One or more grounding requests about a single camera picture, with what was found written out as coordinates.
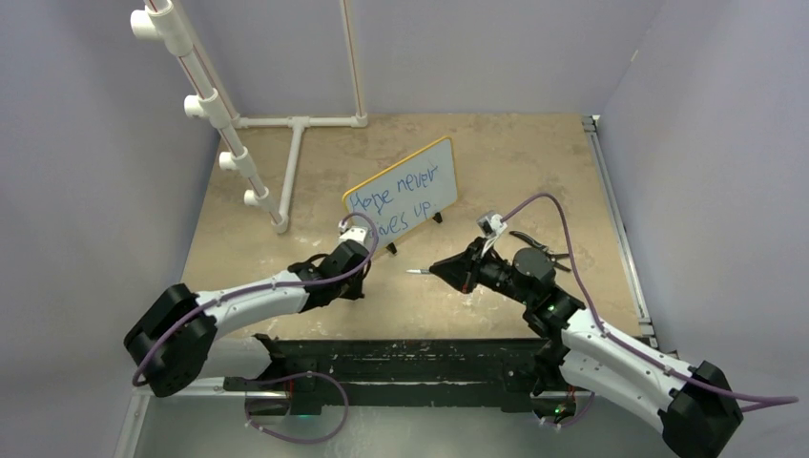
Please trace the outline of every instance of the beige tabletop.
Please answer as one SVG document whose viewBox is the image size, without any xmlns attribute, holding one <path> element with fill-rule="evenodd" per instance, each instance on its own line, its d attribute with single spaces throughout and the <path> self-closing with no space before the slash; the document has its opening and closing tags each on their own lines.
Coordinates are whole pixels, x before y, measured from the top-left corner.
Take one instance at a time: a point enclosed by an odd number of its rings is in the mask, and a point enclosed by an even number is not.
<svg viewBox="0 0 809 458">
<path fill-rule="evenodd" d="M 280 198 L 291 131 L 239 132 L 265 183 Z M 343 193 L 443 135 L 454 143 L 460 188 L 458 201 L 442 212 L 444 223 L 428 221 L 399 239 L 397 256 L 380 250 L 364 283 L 365 299 L 335 301 L 256 323 L 238 334 L 262 332 L 283 339 L 533 336 L 521 318 L 523 305 L 483 287 L 463 295 L 432 276 L 406 274 L 405 269 L 427 268 L 463 251 L 480 235 L 478 217 L 489 210 L 504 215 L 528 196 L 546 191 L 565 207 L 574 254 L 601 315 L 639 335 L 608 206 L 577 114 L 372 115 L 365 129 L 307 130 L 289 231 L 283 235 L 273 231 L 269 216 L 241 203 L 246 181 L 215 167 L 183 281 L 195 291 L 232 287 L 330 252 L 345 214 Z M 546 199 L 532 203 L 508 226 L 565 252 L 559 217 Z M 523 246 L 506 235 L 495 248 L 510 259 Z M 559 272 L 556 279 L 581 298 L 571 274 Z"/>
</svg>

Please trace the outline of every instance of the whiteboard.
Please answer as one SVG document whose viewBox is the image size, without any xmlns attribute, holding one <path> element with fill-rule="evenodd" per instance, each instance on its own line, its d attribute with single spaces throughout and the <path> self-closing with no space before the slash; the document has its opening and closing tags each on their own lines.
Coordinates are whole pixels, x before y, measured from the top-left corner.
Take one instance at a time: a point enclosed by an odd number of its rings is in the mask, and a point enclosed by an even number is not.
<svg viewBox="0 0 809 458">
<path fill-rule="evenodd" d="M 452 139 L 439 138 L 342 196 L 349 212 L 367 215 L 383 248 L 458 199 Z M 361 219 L 355 224 L 367 225 Z"/>
</svg>

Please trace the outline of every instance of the yellow whiteboard frame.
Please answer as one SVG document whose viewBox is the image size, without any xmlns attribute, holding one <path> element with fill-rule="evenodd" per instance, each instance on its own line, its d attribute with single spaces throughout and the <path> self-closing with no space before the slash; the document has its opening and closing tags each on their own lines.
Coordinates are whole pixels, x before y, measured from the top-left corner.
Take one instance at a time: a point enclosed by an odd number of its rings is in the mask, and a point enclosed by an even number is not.
<svg viewBox="0 0 809 458">
<path fill-rule="evenodd" d="M 423 152 L 425 152 L 425 151 L 429 150 L 429 149 L 430 149 L 430 148 L 432 148 L 433 146 L 435 146 L 435 145 L 437 145 L 437 144 L 439 144 L 439 143 L 441 143 L 442 141 L 447 140 L 447 139 L 449 140 L 449 153 L 450 153 L 450 154 L 452 154 L 452 173 L 453 173 L 453 174 L 455 174 L 455 200 L 451 201 L 451 202 L 450 202 L 450 203 L 449 203 L 449 204 L 448 204 L 448 205 L 445 207 L 445 208 L 449 208 L 449 205 L 452 205 L 453 203 L 455 203 L 455 202 L 457 202 L 457 201 L 458 201 L 458 198 L 461 196 L 461 188 L 458 186 L 458 164 L 455 162 L 455 143 L 452 141 L 452 137 L 451 137 L 451 136 L 449 136 L 449 135 L 444 135 L 444 136 L 442 136 L 441 138 L 439 138 L 439 139 L 437 139 L 437 140 L 433 141 L 433 142 L 432 142 L 432 143 L 430 143 L 429 145 L 425 146 L 425 147 L 424 147 L 424 148 L 422 148 L 421 150 L 419 150 L 419 151 L 417 151 L 417 152 L 413 153 L 413 154 L 412 154 L 412 155 L 410 155 L 410 156 L 405 157 L 404 159 L 400 160 L 399 162 L 396 162 L 395 164 L 391 165 L 390 167 L 388 167 L 388 168 L 386 168 L 386 169 L 382 170 L 382 171 L 381 171 L 381 172 L 379 172 L 377 175 L 375 175 L 375 176 L 373 176 L 373 177 L 371 177 L 371 178 L 369 178 L 369 179 L 367 179 L 367 180 L 363 181 L 362 183 L 358 184 L 357 186 L 354 186 L 353 188 L 351 188 L 351 189 L 349 189 L 348 191 L 346 191 L 346 192 L 345 192 L 345 194 L 343 194 L 343 195 L 342 195 L 342 206 L 343 206 L 343 207 L 345 207 L 345 213 L 349 213 L 349 212 L 351 211 L 351 210 L 349 210 L 349 209 L 348 209 L 348 204 L 346 203 L 346 202 L 348 201 L 348 197 L 349 197 L 349 196 L 351 196 L 351 193 L 354 193 L 354 192 L 359 191 L 359 190 L 360 190 L 360 188 L 362 188 L 364 185 L 366 185 L 366 184 L 370 183 L 371 181 L 373 181 L 373 180 L 375 180 L 375 179 L 377 179 L 377 178 L 381 177 L 381 176 L 382 176 L 382 175 L 384 175 L 384 174 L 387 174 L 387 173 L 389 173 L 389 172 L 393 171 L 393 169 L 395 169 L 395 168 L 399 167 L 400 165 L 404 164 L 405 162 L 408 162 L 408 161 L 409 161 L 410 159 L 412 159 L 413 157 L 420 155 L 421 153 L 423 153 Z M 425 219 L 424 221 L 422 221 L 422 222 L 420 222 L 420 223 L 416 224 L 415 226 L 413 226 L 413 229 L 415 229 L 415 228 L 419 227 L 419 226 L 420 226 L 422 223 L 424 223 L 424 222 L 426 222 L 426 221 L 428 221 L 428 220 L 429 220 L 429 219 Z"/>
</svg>

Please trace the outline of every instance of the white wall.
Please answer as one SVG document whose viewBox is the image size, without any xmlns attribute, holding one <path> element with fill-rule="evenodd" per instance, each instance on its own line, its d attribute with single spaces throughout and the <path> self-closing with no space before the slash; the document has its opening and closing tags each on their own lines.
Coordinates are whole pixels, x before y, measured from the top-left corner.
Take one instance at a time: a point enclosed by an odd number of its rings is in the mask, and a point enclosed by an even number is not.
<svg viewBox="0 0 809 458">
<path fill-rule="evenodd" d="M 141 6 L 0 4 L 0 456 L 111 456 L 123 336 L 185 261 L 216 133 Z"/>
<path fill-rule="evenodd" d="M 372 113 L 601 113 L 663 0 L 353 0 Z M 353 114 L 339 0 L 185 2 L 244 114 Z"/>
<path fill-rule="evenodd" d="M 655 328 L 750 413 L 722 456 L 809 455 L 809 3 L 666 2 L 599 129 Z"/>
</svg>

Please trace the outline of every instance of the black pliers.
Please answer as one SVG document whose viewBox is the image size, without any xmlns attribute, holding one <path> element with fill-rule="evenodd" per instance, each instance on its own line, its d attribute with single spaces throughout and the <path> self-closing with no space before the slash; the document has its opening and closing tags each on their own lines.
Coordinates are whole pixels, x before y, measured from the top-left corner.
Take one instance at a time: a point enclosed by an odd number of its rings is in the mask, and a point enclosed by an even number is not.
<svg viewBox="0 0 809 458">
<path fill-rule="evenodd" d="M 547 245 L 544 245 L 531 237 L 530 235 L 526 234 L 525 232 L 520 231 L 508 231 L 509 234 L 515 236 L 517 239 L 520 239 L 527 243 L 528 245 L 536 248 L 537 250 L 545 253 L 545 256 L 548 257 L 550 262 L 553 263 L 553 267 L 561 270 L 562 272 L 571 272 L 570 268 L 567 265 L 563 265 L 559 263 L 559 260 L 564 260 L 570 257 L 570 253 L 562 253 L 562 254 L 553 254 L 550 252 L 550 248 Z"/>
</svg>

